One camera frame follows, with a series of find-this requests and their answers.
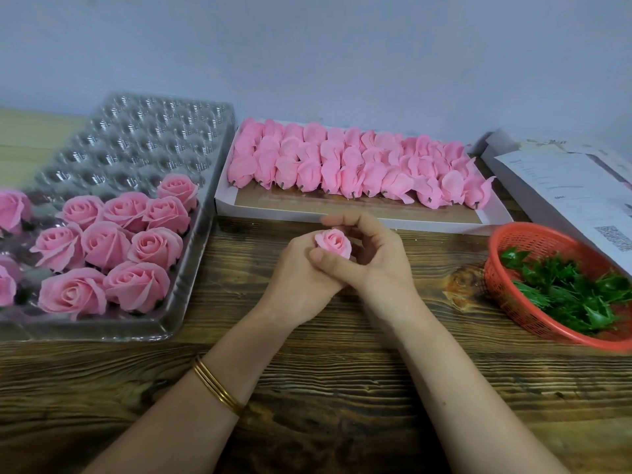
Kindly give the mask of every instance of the wall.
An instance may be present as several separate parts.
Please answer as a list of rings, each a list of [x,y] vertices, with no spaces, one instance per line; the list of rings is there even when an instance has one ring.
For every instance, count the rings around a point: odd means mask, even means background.
[[[238,116],[632,142],[632,0],[2,0],[0,105],[109,90]]]

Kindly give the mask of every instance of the red plastic basket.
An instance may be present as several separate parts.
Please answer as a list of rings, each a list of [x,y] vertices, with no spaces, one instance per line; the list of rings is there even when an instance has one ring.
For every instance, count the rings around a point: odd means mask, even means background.
[[[517,273],[502,266],[499,252],[516,246],[531,251],[529,258],[540,258],[560,253],[564,259],[575,260],[580,271],[596,279],[613,269],[620,270],[604,256],[588,246],[554,229],[533,223],[509,223],[494,231],[489,238],[489,257],[485,264],[485,282],[492,297],[520,326],[544,339],[557,342],[577,342],[610,351],[632,350],[632,303],[618,306],[615,314],[621,321],[616,329],[600,332],[595,337],[580,334],[550,318],[535,307],[511,282]]]

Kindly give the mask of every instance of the forearm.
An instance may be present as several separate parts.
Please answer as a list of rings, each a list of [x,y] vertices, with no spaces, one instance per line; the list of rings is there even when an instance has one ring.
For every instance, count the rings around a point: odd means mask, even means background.
[[[421,300],[414,310],[392,328],[454,471],[567,473]]]
[[[217,342],[203,362],[245,404],[290,332],[291,327],[258,305]],[[237,420],[189,371],[85,473],[211,472]]]

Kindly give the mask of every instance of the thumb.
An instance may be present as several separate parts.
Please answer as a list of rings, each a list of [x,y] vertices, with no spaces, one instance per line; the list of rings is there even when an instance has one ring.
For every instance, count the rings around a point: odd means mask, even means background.
[[[364,266],[322,248],[314,248],[309,254],[312,262],[328,275],[338,278],[356,289],[361,284],[366,270]]]

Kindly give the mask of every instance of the person's left arm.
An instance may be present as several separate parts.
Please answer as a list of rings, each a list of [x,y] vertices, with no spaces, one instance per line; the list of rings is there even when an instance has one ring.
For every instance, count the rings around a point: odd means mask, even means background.
[[[257,306],[202,358],[244,405],[292,330],[322,311],[343,286],[309,261],[314,235],[290,241]],[[237,421],[189,371],[84,474],[206,474],[214,469]]]

